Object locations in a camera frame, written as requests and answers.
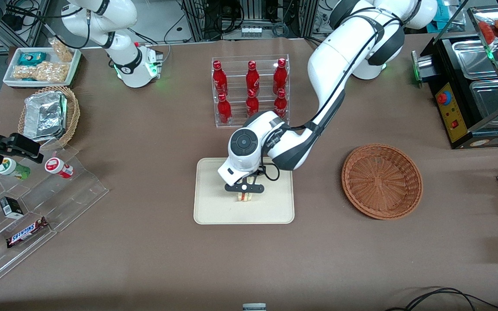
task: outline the snickers bar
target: snickers bar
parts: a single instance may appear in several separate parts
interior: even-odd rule
[[[45,217],[42,217],[41,219],[36,220],[35,223],[22,229],[20,232],[13,235],[12,238],[6,239],[7,248],[12,248],[12,246],[15,246],[15,245],[19,244],[20,242],[22,242],[23,240],[26,240],[29,236],[31,236],[32,234],[35,234],[41,228],[47,227],[48,225],[49,224],[45,220]]]

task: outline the brown woven basket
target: brown woven basket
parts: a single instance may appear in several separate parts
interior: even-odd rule
[[[67,132],[59,138],[59,143],[62,146],[67,144],[73,137],[76,127],[78,125],[78,119],[80,118],[80,107],[78,105],[78,100],[74,96],[73,91],[65,86],[48,86],[36,92],[36,94],[48,92],[48,91],[61,91],[67,98]],[[22,108],[22,114],[20,115],[20,120],[18,121],[18,132],[22,134],[24,132],[24,116],[26,115],[26,105]]]
[[[423,192],[415,163],[403,151],[385,144],[353,150],[343,164],[342,186],[359,211],[382,220],[410,214]]]

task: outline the brown tablecloth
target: brown tablecloth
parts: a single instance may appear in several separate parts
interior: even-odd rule
[[[197,225],[195,168],[226,157],[233,132],[214,124],[211,57],[289,53],[299,125],[317,107],[306,74],[311,44],[177,45],[164,77],[141,89],[117,79],[105,51],[84,50],[71,145],[111,191],[0,280],[0,310],[235,311],[262,301],[270,311],[371,311],[406,305],[430,286],[498,305],[498,148],[449,149],[429,90],[411,84],[410,51],[429,38],[408,35],[377,79],[350,79],[344,104],[293,174],[289,225]],[[32,93],[2,88],[1,134],[16,130]],[[342,193],[345,157],[372,142],[400,148],[421,170],[424,196],[406,218],[370,219]],[[466,306],[454,297],[425,305],[435,303]]]

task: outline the red bottle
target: red bottle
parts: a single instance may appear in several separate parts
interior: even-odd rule
[[[274,112],[278,114],[280,118],[285,117],[285,108],[287,107],[287,100],[285,99],[285,90],[278,90],[278,97],[274,101]]]
[[[249,71],[245,76],[245,82],[247,82],[247,90],[255,90],[255,95],[259,95],[259,73],[257,72],[257,63],[254,60],[250,60]]]
[[[259,112],[259,100],[257,99],[255,90],[247,90],[247,100],[245,101],[245,104],[247,105],[248,118]]]
[[[285,59],[278,59],[278,67],[274,72],[274,85],[272,87],[272,92],[278,94],[279,89],[285,88],[285,82],[287,81],[287,70],[285,69]]]
[[[228,81],[226,73],[222,70],[222,64],[219,60],[213,61],[213,82],[218,93],[223,92],[228,95]]]
[[[226,94],[221,92],[218,94],[218,114],[220,123],[230,125],[232,123],[232,108],[226,100]]]

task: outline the red button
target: red button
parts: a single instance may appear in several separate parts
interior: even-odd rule
[[[445,104],[445,102],[447,102],[447,94],[445,93],[439,94],[439,96],[437,96],[437,103],[442,105]]]

